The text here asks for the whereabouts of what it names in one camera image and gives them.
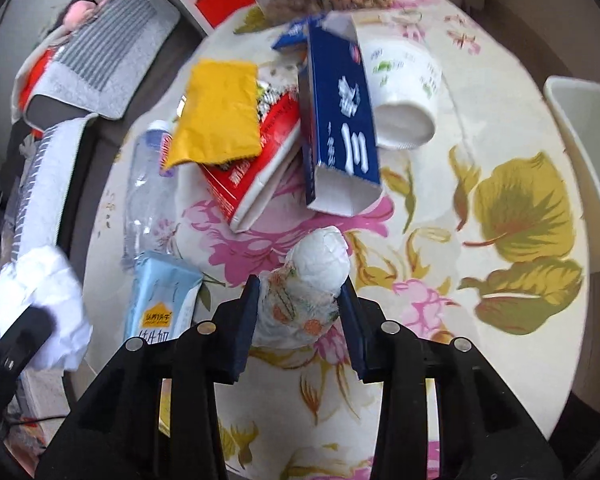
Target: black cable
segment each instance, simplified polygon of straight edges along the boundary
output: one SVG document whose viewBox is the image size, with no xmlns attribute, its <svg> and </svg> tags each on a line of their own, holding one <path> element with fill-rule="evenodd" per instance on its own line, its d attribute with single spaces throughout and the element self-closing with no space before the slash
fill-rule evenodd
<svg viewBox="0 0 600 480">
<path fill-rule="evenodd" d="M 19 420 L 17 422 L 8 422 L 10 428 L 13 426 L 25 426 L 26 424 L 37 424 L 39 422 L 46 422 L 48 420 L 59 420 L 61 418 L 67 418 L 68 415 L 53 415 L 43 416 L 42 418 L 32 418 L 31 420 Z"/>
</svg>

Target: yellow logo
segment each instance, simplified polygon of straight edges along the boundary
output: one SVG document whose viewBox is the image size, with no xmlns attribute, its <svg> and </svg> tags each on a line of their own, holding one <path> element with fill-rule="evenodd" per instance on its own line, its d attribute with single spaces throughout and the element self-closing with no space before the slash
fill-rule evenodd
<svg viewBox="0 0 600 480">
<path fill-rule="evenodd" d="M 163 302 L 156 303 L 142 317 L 142 328 L 168 328 L 173 313 Z"/>
</svg>

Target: pink plush toy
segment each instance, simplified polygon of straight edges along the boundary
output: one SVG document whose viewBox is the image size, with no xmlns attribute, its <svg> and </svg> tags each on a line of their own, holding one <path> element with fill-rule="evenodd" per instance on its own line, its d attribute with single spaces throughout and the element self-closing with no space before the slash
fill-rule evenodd
<svg viewBox="0 0 600 480">
<path fill-rule="evenodd" d="M 81 26 L 87 23 L 96 13 L 107 3 L 107 0 L 102 0 L 99 4 L 79 0 L 69 7 L 69 10 L 64 16 L 62 23 L 70 31 L 78 30 Z"/>
</svg>

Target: red fabric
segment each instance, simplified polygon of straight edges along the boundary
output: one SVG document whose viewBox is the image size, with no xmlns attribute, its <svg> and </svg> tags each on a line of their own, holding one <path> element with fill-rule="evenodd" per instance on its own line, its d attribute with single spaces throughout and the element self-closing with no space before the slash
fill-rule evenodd
<svg viewBox="0 0 600 480">
<path fill-rule="evenodd" d="M 196 7 L 213 28 L 224 22 L 236 10 L 253 5 L 256 0 L 198 0 Z"/>
<path fill-rule="evenodd" d="M 29 75 L 27 76 L 27 83 L 20 92 L 20 98 L 18 99 L 18 107 L 20 110 L 24 110 L 24 107 L 27 105 L 27 101 L 29 100 L 29 96 L 33 91 L 33 87 L 42 77 L 43 73 L 45 73 L 46 66 L 49 64 L 49 61 L 51 61 L 51 58 L 55 53 L 56 50 L 54 48 L 46 49 L 45 53 L 40 57 L 40 59 L 36 61 L 35 65 L 31 69 L 31 72 L 29 72 Z"/>
</svg>

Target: red packaging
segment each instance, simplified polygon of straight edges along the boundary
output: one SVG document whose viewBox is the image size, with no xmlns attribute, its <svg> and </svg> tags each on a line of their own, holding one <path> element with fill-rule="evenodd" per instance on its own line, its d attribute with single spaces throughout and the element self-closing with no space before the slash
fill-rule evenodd
<svg viewBox="0 0 600 480">
<path fill-rule="evenodd" d="M 247 231 L 261 215 L 299 149 L 300 109 L 296 88 L 258 83 L 260 144 L 255 158 L 200 165 L 209 191 L 234 232 Z"/>
</svg>

